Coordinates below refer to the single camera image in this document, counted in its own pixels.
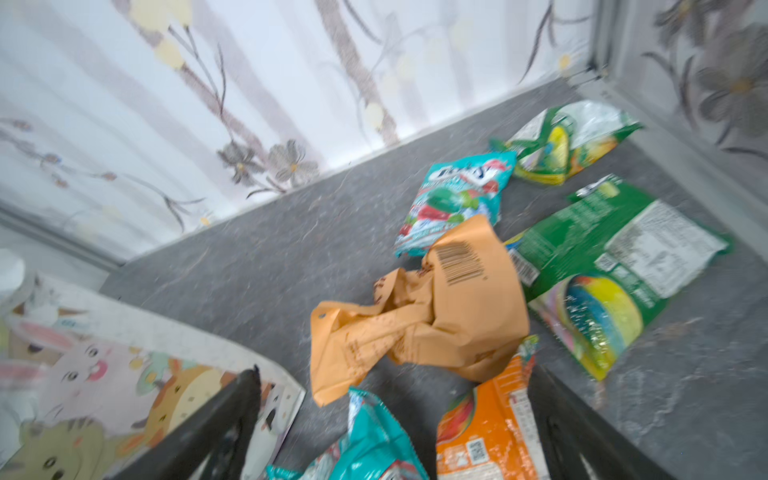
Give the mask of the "small green clear snack packet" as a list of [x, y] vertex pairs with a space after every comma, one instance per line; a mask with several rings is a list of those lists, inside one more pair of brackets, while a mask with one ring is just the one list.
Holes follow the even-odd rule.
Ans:
[[642, 128], [611, 104], [581, 100], [542, 111], [509, 139], [491, 139], [490, 148], [516, 154], [515, 177], [559, 186]]

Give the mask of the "teal Fox's candy packet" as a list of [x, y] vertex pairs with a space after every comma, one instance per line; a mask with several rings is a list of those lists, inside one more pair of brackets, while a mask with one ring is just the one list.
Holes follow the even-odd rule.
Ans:
[[494, 152], [433, 165], [394, 243], [397, 257], [422, 257], [434, 242], [464, 221], [500, 217], [501, 191], [517, 164], [514, 152]]

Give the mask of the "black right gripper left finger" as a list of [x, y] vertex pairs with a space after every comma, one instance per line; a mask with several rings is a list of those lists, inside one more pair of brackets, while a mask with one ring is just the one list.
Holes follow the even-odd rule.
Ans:
[[145, 452], [118, 479], [239, 479], [261, 410], [257, 366], [240, 373], [197, 365], [170, 367], [144, 430], [119, 451]]

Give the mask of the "brown kraft paper bag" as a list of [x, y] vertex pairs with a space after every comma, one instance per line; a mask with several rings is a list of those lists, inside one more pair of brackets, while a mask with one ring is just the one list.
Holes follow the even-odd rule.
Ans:
[[482, 383], [504, 370], [530, 333], [513, 261], [482, 216], [440, 237], [420, 269], [379, 278], [373, 296], [371, 306], [324, 301], [313, 310], [317, 405], [344, 396], [385, 356]]

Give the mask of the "orange snack packet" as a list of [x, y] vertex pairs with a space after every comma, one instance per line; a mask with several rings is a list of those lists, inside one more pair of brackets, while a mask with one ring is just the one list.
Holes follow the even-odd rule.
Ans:
[[539, 339], [526, 337], [507, 367], [457, 398], [437, 427], [440, 479], [548, 479], [528, 396]]

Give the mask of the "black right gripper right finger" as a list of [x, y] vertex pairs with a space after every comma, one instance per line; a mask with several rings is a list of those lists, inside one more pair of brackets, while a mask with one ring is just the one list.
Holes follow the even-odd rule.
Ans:
[[672, 477], [548, 369], [533, 368], [528, 397], [551, 478]]

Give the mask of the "white patterned paper bag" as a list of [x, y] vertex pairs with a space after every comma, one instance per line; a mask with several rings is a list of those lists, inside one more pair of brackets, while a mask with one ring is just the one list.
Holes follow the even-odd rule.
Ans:
[[110, 479], [250, 368], [261, 394], [243, 477], [261, 479], [306, 395], [282, 366], [1, 253], [5, 479]]

